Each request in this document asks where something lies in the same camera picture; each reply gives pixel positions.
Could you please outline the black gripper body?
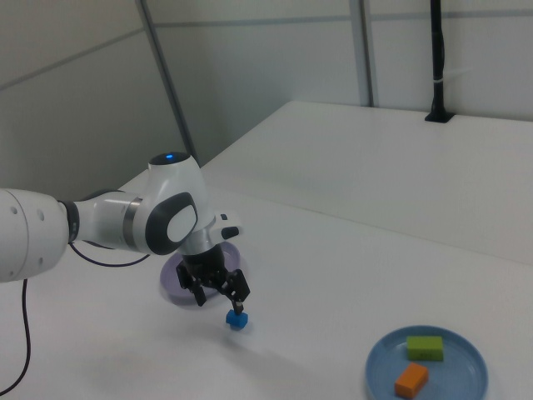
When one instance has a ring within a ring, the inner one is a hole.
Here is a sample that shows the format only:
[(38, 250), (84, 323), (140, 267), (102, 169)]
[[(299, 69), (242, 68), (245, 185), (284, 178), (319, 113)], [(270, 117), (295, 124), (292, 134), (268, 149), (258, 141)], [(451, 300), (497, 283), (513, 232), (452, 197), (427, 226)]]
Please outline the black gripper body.
[(197, 255), (183, 255), (179, 263), (181, 287), (199, 282), (205, 287), (221, 287), (227, 278), (225, 258), (220, 244)]

